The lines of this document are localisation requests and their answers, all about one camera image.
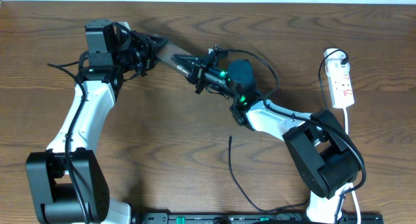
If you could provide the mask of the Galaxy S25 Ultra smartphone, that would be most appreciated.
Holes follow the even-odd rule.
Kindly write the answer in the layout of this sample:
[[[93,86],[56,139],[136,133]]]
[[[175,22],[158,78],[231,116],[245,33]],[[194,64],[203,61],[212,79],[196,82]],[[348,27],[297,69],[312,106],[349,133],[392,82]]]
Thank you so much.
[[[175,43],[169,42],[163,47],[160,48],[156,53],[156,59],[158,62],[163,63],[164,65],[172,68],[174,71],[178,72],[180,75],[182,75],[184,78],[186,78],[190,82],[190,75],[191,71],[178,71],[176,68],[174,68],[174,61],[171,59],[171,57],[174,54],[181,54],[181,55],[193,55],[192,53],[184,50],[180,46],[176,45]]]

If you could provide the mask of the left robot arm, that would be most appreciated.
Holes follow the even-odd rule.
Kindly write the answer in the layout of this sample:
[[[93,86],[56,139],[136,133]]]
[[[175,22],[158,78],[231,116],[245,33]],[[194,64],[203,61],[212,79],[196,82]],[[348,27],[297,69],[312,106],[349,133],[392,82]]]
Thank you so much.
[[[31,153],[25,164],[34,211],[40,223],[139,223],[131,205],[110,197],[96,152],[124,74],[144,76],[168,40],[109,19],[84,28],[88,48],[72,76],[68,115],[46,150]]]

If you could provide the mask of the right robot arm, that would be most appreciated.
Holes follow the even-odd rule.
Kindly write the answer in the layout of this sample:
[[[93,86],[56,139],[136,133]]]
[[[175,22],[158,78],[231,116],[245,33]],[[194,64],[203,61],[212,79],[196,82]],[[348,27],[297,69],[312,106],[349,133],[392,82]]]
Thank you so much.
[[[205,57],[172,55],[174,67],[196,87],[231,98],[233,118],[252,131],[265,132],[285,142],[293,162],[310,189],[307,217],[317,223],[338,223],[345,196],[366,180],[365,163],[337,118],[329,110],[316,114],[275,105],[256,87],[248,60],[219,68],[228,51],[213,49]]]

